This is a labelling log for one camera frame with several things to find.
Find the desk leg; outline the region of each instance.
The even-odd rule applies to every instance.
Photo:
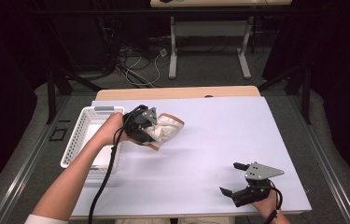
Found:
[[[245,33],[243,35],[242,46],[240,49],[236,50],[238,52],[239,63],[241,64],[242,73],[244,74],[244,79],[251,78],[250,70],[248,69],[248,66],[247,66],[245,52],[246,52],[247,42],[248,42],[248,38],[250,37],[250,31],[252,27],[252,25],[250,24],[250,21],[252,20],[253,20],[253,17],[250,17],[249,21],[247,22],[247,26],[245,28]]]
[[[177,68],[177,49],[175,48],[175,18],[171,17],[171,63],[169,65],[169,78],[175,79],[175,72]]]

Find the white plastic basket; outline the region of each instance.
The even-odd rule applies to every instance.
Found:
[[[124,108],[121,106],[87,106],[81,111],[78,117],[76,127],[72,132],[66,151],[61,160],[61,166],[67,168],[74,160],[78,153],[84,148],[85,144],[93,137],[102,124],[107,120],[112,113],[124,113]],[[99,152],[98,156],[93,161],[90,173],[105,173],[107,172],[108,164],[111,159],[112,146],[105,146]],[[121,149],[121,144],[118,145],[116,158],[114,160],[112,173],[117,170],[118,156]]]

